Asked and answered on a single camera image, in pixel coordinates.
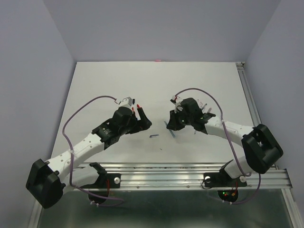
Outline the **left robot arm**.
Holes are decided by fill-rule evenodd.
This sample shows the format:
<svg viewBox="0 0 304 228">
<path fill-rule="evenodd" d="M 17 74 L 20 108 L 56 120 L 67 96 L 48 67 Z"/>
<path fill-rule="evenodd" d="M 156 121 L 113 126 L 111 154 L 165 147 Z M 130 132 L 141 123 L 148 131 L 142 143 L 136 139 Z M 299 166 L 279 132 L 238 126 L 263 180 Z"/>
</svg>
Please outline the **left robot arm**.
<svg viewBox="0 0 304 228">
<path fill-rule="evenodd" d="M 72 182 L 64 183 L 73 169 L 88 158 L 102 152 L 117 143 L 121 136 L 148 130 L 152 123 L 143 109 L 137 109 L 136 118 L 132 109 L 119 107 L 113 117 L 94 128 L 81 142 L 66 152 L 47 161 L 36 160 L 30 169 L 26 189 L 40 203 L 42 208 L 54 206 L 64 195 L 68 187 L 75 187 Z"/>
</svg>

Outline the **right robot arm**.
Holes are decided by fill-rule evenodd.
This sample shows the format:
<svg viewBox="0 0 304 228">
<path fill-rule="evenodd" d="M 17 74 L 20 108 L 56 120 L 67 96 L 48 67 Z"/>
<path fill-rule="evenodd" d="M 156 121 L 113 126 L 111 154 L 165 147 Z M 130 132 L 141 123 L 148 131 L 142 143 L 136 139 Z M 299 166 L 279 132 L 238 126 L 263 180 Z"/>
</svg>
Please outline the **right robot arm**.
<svg viewBox="0 0 304 228">
<path fill-rule="evenodd" d="M 241 175 L 256 172 L 266 173 L 282 156 L 283 150 L 269 128 L 264 124 L 255 127 L 225 122 L 212 113 L 204 113 L 193 98 L 171 99 L 175 105 L 170 111 L 167 129 L 179 131 L 192 126 L 195 131 L 228 140 L 232 146 L 237 144 L 244 150 L 244 156 L 227 162 L 219 173 L 219 181 L 230 185 Z"/>
</svg>

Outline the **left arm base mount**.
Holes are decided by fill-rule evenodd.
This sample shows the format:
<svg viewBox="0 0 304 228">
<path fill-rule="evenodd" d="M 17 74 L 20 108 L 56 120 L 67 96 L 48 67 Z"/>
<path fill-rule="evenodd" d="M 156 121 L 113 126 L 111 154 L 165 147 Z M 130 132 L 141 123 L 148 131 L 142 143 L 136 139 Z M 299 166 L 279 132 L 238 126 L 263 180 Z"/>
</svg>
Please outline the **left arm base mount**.
<svg viewBox="0 0 304 228">
<path fill-rule="evenodd" d="M 77 186 L 88 194 L 92 205 L 97 207 L 115 207 L 124 203 L 123 199 L 110 196 L 111 189 L 118 189 L 121 185 L 120 173 L 108 173 L 99 163 L 90 163 L 77 176 Z"/>
</svg>

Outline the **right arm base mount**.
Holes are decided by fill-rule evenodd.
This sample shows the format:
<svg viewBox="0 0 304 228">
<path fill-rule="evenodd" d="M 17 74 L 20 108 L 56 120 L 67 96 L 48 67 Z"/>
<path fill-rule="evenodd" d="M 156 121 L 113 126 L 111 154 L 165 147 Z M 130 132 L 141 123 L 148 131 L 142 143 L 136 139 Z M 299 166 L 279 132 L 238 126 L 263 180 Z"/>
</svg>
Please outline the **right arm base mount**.
<svg viewBox="0 0 304 228">
<path fill-rule="evenodd" d="M 227 162 L 217 172 L 206 172 L 203 174 L 201 187 L 205 190 L 218 188 L 218 196 L 224 202 L 236 203 L 239 192 L 238 188 L 246 187 L 247 181 L 244 176 L 238 175 L 232 178 L 225 171 L 225 168 L 232 163 L 232 160 Z"/>
</svg>

